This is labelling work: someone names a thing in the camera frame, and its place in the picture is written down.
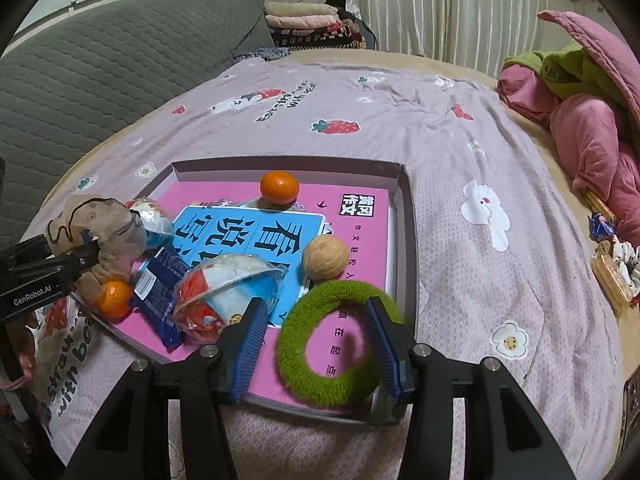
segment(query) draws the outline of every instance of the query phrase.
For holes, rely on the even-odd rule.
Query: gray headboard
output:
[[[0,247],[18,240],[85,153],[241,52],[273,46],[263,0],[121,0],[0,59]]]

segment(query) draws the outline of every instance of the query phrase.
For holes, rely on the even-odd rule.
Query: blue snack package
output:
[[[137,308],[160,336],[168,352],[178,348],[184,338],[174,322],[174,288],[187,270],[189,266],[173,248],[160,248],[140,267],[129,300],[129,305]]]
[[[591,240],[600,243],[616,234],[616,228],[601,213],[594,212],[589,218],[589,236]]]

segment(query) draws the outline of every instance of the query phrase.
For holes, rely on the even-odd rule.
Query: curtain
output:
[[[497,76],[504,58],[540,47],[548,0],[347,0],[380,49],[419,54]]]

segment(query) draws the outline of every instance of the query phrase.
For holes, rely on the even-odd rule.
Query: tangerine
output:
[[[104,296],[97,302],[100,312],[109,319],[120,319],[129,313],[127,301],[133,296],[128,283],[113,280],[104,285]]]
[[[260,192],[271,203],[287,205],[298,197],[300,184],[286,171],[270,171],[260,181]]]

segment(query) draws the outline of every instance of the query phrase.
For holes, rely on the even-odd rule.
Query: green fuzzy ring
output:
[[[340,304],[358,304],[364,308],[369,298],[377,296],[392,321],[402,322],[393,300],[370,283],[357,281],[325,282],[312,288],[296,301],[282,325],[277,344],[280,376],[286,387],[319,408],[362,402],[380,382],[371,352],[363,361],[338,377],[322,377],[306,362],[306,343],[314,328]]]

